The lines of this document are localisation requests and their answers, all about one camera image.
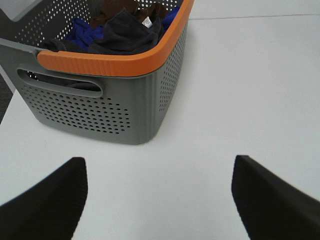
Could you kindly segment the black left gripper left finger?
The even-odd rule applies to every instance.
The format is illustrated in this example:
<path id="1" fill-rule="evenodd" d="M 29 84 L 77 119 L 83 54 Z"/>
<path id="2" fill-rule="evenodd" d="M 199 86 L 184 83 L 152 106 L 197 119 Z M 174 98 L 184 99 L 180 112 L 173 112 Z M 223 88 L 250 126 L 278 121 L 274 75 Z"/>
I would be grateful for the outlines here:
<path id="1" fill-rule="evenodd" d="M 70 240 L 88 196 L 86 162 L 73 157 L 0 206 L 2 240 Z"/>

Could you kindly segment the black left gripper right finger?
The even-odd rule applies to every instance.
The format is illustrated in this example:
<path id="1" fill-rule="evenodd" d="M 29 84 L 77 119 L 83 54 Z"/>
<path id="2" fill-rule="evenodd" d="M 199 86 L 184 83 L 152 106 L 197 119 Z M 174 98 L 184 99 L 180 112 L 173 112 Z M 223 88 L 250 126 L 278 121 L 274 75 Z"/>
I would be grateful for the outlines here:
<path id="1" fill-rule="evenodd" d="M 251 240 L 320 238 L 320 202 L 248 155 L 235 158 L 231 193 Z"/>

